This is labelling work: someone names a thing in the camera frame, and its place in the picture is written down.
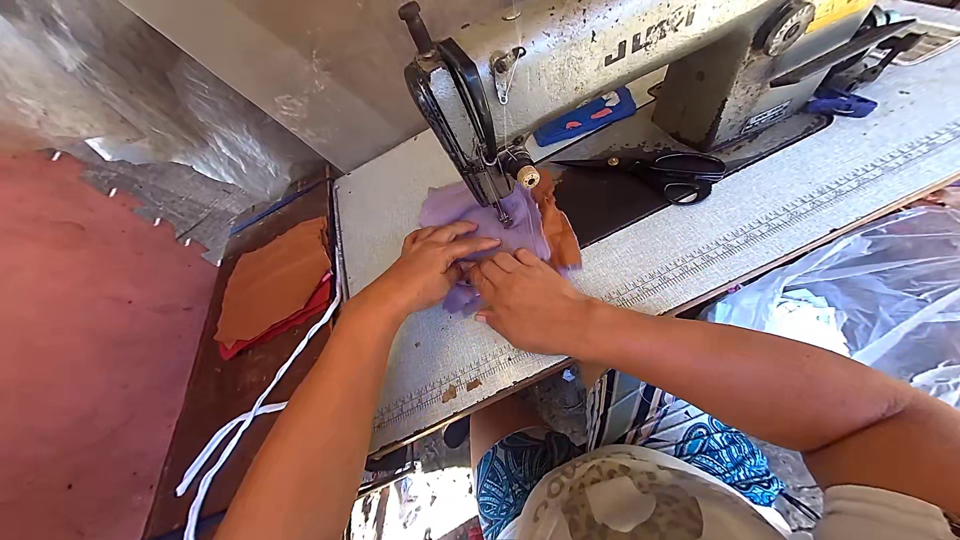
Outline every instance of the white elastic band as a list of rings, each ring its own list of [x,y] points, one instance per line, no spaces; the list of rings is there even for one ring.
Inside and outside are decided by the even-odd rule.
[[[287,402],[264,405],[256,410],[255,416],[277,412],[278,410],[283,410],[283,408],[286,406]],[[213,434],[213,437],[210,438],[210,442],[206,443],[204,449],[200,452],[197,458],[193,460],[193,463],[187,467],[186,472],[183,473],[183,479],[180,481],[180,485],[177,486],[177,490],[175,491],[177,497],[182,496],[184,493],[186,493],[187,489],[190,489],[190,484],[193,483],[193,478],[197,476],[197,473],[199,473],[204,467],[206,461],[210,459],[213,451],[217,450],[217,447],[220,446],[220,443],[224,442],[224,439],[227,438],[227,435],[231,431],[233,431],[233,428],[236,428],[237,424],[247,420],[248,416],[250,416],[249,412],[245,412],[240,416],[237,416],[233,420],[230,420],[225,426],[220,428],[219,431]]]
[[[227,461],[227,458],[230,456],[230,453],[232,453],[233,449],[237,446],[237,442],[240,441],[240,437],[243,436],[243,432],[246,431],[247,428],[250,426],[251,422],[253,422],[253,418],[256,417],[257,414],[260,414],[259,410],[263,406],[263,401],[267,399],[267,395],[269,395],[270,392],[273,391],[276,384],[280,381],[280,378],[282,378],[283,375],[287,372],[287,369],[290,367],[290,364],[292,364],[294,360],[297,358],[297,356],[303,351],[303,349],[306,348],[306,345],[307,343],[310,342],[310,338],[313,337],[313,334],[317,333],[317,331],[323,325],[325,325],[327,321],[330,320],[330,317],[333,316],[333,310],[336,309],[337,306],[340,304],[340,299],[343,296],[343,291],[342,291],[343,284],[341,279],[341,276],[343,275],[342,274],[343,268],[342,268],[342,265],[340,264],[339,254],[337,252],[338,252],[337,247],[336,245],[334,245],[333,260],[336,261],[337,272],[333,277],[334,278],[333,286],[337,289],[337,293],[333,297],[333,302],[330,303],[330,306],[326,309],[326,312],[324,313],[324,317],[320,320],[320,322],[318,322],[317,324],[313,325],[313,327],[310,328],[310,330],[306,333],[306,336],[303,337],[303,340],[300,342],[297,348],[294,349],[294,352],[290,355],[289,358],[287,358],[287,361],[280,366],[280,369],[276,370],[276,375],[274,375],[274,379],[270,381],[270,384],[267,386],[267,389],[264,390],[263,393],[260,394],[260,397],[256,399],[256,402],[253,404],[253,407],[251,408],[250,412],[243,415],[244,418],[242,420],[242,423],[240,424],[240,429],[237,430],[236,434],[233,435],[233,438],[230,439],[230,441],[227,443],[227,446],[224,448],[224,451],[220,453],[220,457],[217,458],[217,462],[214,463],[213,467],[211,467],[210,470],[206,472],[204,477],[200,479],[200,486],[197,488],[197,496],[193,498],[193,503],[190,504],[190,511],[187,512],[187,515],[186,515],[186,526],[183,531],[184,540],[197,539],[197,523],[200,521],[200,509],[204,505],[204,498],[206,497],[206,492],[210,489],[210,483],[213,481],[213,477],[216,476],[217,472],[220,471],[220,468],[224,466],[224,463]]]

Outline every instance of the scissors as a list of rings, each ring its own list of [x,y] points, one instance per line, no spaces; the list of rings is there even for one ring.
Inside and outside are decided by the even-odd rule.
[[[658,190],[671,204],[681,206],[695,205],[706,199],[713,185],[727,174],[727,165],[722,160],[696,152],[671,152],[653,160],[611,157],[553,162],[568,167],[625,172]]]

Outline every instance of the industrial sewing machine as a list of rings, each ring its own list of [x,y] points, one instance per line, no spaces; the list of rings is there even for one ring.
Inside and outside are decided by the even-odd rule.
[[[539,181],[526,146],[538,126],[669,64],[653,122],[716,150],[798,112],[834,65],[912,22],[884,25],[872,10],[874,0],[528,0],[440,41],[416,2],[399,15],[418,50],[404,72],[414,101],[477,202],[509,226],[498,202],[515,181]]]

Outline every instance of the stack of fabric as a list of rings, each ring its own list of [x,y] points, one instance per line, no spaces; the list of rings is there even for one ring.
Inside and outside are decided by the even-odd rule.
[[[227,281],[213,336],[224,359],[305,322],[330,304],[326,218],[304,221],[244,254]]]

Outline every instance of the purple fabric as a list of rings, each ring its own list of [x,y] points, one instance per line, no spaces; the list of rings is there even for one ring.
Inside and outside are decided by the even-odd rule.
[[[482,208],[477,204],[463,182],[431,187],[420,209],[420,226],[437,227],[465,220],[477,224],[477,230],[467,236],[488,236],[503,241],[499,248],[475,253],[466,260],[488,258],[497,251],[513,253],[519,248],[530,250],[541,260],[549,260],[550,246],[543,237],[540,209],[537,208],[530,190],[515,185],[514,192],[500,204],[514,218],[514,225],[510,229],[504,229],[503,224],[496,219],[496,210]],[[444,298],[444,309],[450,313],[460,311],[464,315],[470,315],[482,305],[476,289],[465,283],[454,285]]]

